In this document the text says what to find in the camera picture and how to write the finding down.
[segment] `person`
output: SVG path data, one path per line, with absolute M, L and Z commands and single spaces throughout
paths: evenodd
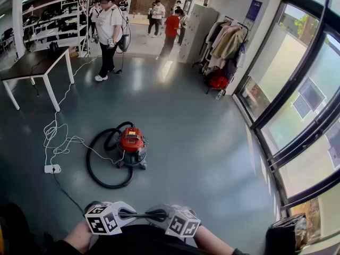
M 183 15 L 180 18 L 180 25 L 181 25 L 181 32 L 180 32 L 180 37 L 178 38 L 178 44 L 182 45 L 182 41 L 184 38 L 185 30 L 188 25 L 188 16 L 183 12 Z
M 91 31 L 92 31 L 92 39 L 91 42 L 94 41 L 94 33 L 95 33 L 95 29 L 96 29 L 96 21 L 97 21 L 97 17 L 99 15 L 101 11 L 101 7 L 99 5 L 99 0 L 95 1 L 95 5 L 90 9 L 90 16 L 91 16 Z
M 149 13 L 148 13 L 148 20 L 149 20 L 149 25 L 151 25 L 152 21 L 155 20 L 152 18 L 152 13 L 154 12 L 156 4 L 152 3 L 151 8 L 149 8 Z
M 152 26 L 155 25 L 155 34 L 153 35 L 153 38 L 156 38 L 158 36 L 159 25 L 162 23 L 162 17 L 165 16 L 165 8 L 161 4 L 160 0 L 156 0 L 155 4 L 156 6 L 153 10 L 152 17 L 151 17 L 154 20 L 152 20 L 148 28 L 148 36 L 149 36 L 151 34 Z
M 165 41 L 164 46 L 159 54 L 160 57 L 167 57 L 171 53 L 177 36 L 177 29 L 180 27 L 179 17 L 183 15 L 183 10 L 177 9 L 175 10 L 174 15 L 170 15 L 166 20 Z
M 181 239 L 166 235 L 164 230 L 150 225 L 130 225 L 121 228 L 122 233 L 100 236 L 90 248 L 91 230 L 84 219 L 62 241 L 54 243 L 45 255 L 246 255 L 223 242 L 207 228 L 200 225 L 194 235 L 197 248 Z
M 177 10 L 178 7 L 179 7 L 180 9 L 182 8 L 182 2 L 181 2 L 181 0 L 178 0 L 178 1 L 176 2 L 176 4 L 170 9 L 170 13 L 171 13 L 171 14 L 174 14 L 174 13 L 175 13 L 175 10 Z
M 114 2 L 115 0 L 100 0 L 103 10 L 98 15 L 96 27 L 103 63 L 99 74 L 95 76 L 96 81 L 107 80 L 107 73 L 114 71 L 113 56 L 123 34 L 123 14 Z
M 121 0 L 119 2 L 119 8 L 121 9 L 121 11 L 126 11 L 128 6 L 129 6 L 129 4 L 126 0 Z

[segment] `white t-shirt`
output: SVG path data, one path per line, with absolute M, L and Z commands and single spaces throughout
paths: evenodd
M 99 41 L 103 45 L 107 45 L 107 40 L 112 38 L 114 26 L 122 24 L 122 11 L 116 5 L 113 5 L 108 11 L 102 10 L 96 20 Z M 122 29 L 120 29 L 117 42 L 122 38 L 122 34 Z
M 91 15 L 92 14 L 92 17 L 91 17 L 91 22 L 96 22 L 96 20 L 97 20 L 97 16 L 98 16 L 98 14 L 99 14 L 99 12 L 101 11 L 101 7 L 99 6 L 99 7 L 95 7 L 95 6 L 93 6 L 91 9 L 90 9 L 90 12 L 89 12 L 89 15 Z
M 154 7 L 154 13 L 152 15 L 152 18 L 154 18 L 154 19 L 162 19 L 162 18 L 164 18 L 164 16 L 162 16 L 162 15 L 156 15 L 157 13 L 161 14 L 162 12 L 164 12 L 164 15 L 165 15 L 165 8 L 164 8 L 164 6 L 162 4 L 160 4 L 159 6 L 156 5 Z

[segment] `vacuum hose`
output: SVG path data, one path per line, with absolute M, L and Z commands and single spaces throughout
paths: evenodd
M 124 122 L 122 124 L 120 124 L 119 126 L 117 126 L 116 128 L 114 129 L 107 129 L 107 130 L 104 130 L 102 132 L 100 132 L 97 136 L 95 136 L 95 138 L 93 139 L 93 141 L 91 142 L 90 144 L 90 148 L 87 150 L 87 153 L 86 153 L 86 166 L 87 166 L 87 170 L 89 171 L 90 173 L 90 176 L 101 186 L 105 187 L 105 188 L 108 188 L 108 189 L 119 189 L 119 188 L 122 188 L 122 187 L 125 187 L 127 186 L 131 181 L 132 181 L 132 178 L 133 178 L 133 167 L 128 167 L 129 169 L 129 176 L 128 178 L 121 184 L 117 184 L 117 185 L 108 185 L 102 181 L 100 181 L 93 173 L 92 171 L 92 168 L 91 168 L 91 164 L 90 164 L 90 156 L 91 156 L 91 148 L 94 147 L 95 143 L 98 141 L 98 139 L 103 136 L 105 133 L 108 133 L 108 132 L 111 132 L 110 135 L 107 137 L 106 141 L 104 142 L 104 149 L 106 151 L 111 151 L 111 150 L 114 150 L 116 147 L 117 147 L 117 144 L 114 143 L 114 145 L 112 146 L 109 146 L 109 143 L 113 137 L 113 135 L 115 133 L 118 133 L 118 134 L 121 134 L 122 131 L 120 130 L 120 128 L 122 128 L 123 126 L 126 126 L 126 125 L 129 125 L 130 127 L 134 128 L 134 124 L 127 121 L 127 122 Z

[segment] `poster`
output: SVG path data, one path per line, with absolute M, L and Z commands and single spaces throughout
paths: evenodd
M 262 2 L 256 0 L 253 0 L 251 2 L 248 13 L 246 14 L 246 17 L 243 22 L 243 24 L 249 29 L 249 31 L 252 29 L 261 7 Z

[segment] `white cable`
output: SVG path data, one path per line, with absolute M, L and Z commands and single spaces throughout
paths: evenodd
M 81 65 L 75 72 L 75 74 L 73 76 L 75 76 L 77 74 L 77 72 L 86 64 L 90 64 L 91 62 L 93 62 L 97 57 L 95 57 L 93 60 L 91 60 L 90 62 L 86 62 L 83 65 Z M 71 89 L 71 85 L 69 85 L 69 89 L 66 91 L 64 98 L 58 103 L 58 105 L 60 105 L 64 99 L 66 98 L 67 93 L 70 91 Z M 57 130 L 62 128 L 63 126 L 66 126 L 66 136 L 65 136 L 65 140 L 64 142 L 58 146 L 58 147 L 49 147 L 49 142 L 55 137 L 55 135 L 57 135 Z M 102 157 L 98 152 L 96 152 L 93 148 L 88 147 L 84 142 L 85 140 L 81 137 L 78 136 L 72 136 L 72 137 L 67 137 L 69 134 L 69 126 L 67 124 L 62 124 L 61 126 L 58 126 L 58 122 L 57 122 L 57 112 L 55 112 L 54 114 L 54 120 L 52 122 L 50 122 L 46 127 L 44 127 L 44 134 L 45 134 L 45 141 L 44 141 L 44 147 L 45 147 L 45 166 L 47 165 L 47 149 L 53 149 L 53 157 L 50 159 L 49 163 L 51 165 L 52 164 L 52 159 L 55 158 L 57 155 L 59 154 L 68 154 L 70 152 L 70 150 L 68 149 L 69 145 L 71 142 L 75 142 L 75 143 L 82 143 L 85 147 L 91 149 L 94 153 L 96 153 L 100 158 L 102 159 L 109 159 L 112 164 L 116 164 L 118 162 L 120 162 L 121 160 L 124 159 L 124 155 L 125 155 L 125 150 L 123 152 L 123 157 L 118 160 L 118 161 L 113 161 L 110 158 L 104 158 Z M 66 147 L 64 149 L 62 149 L 61 147 L 67 143 Z

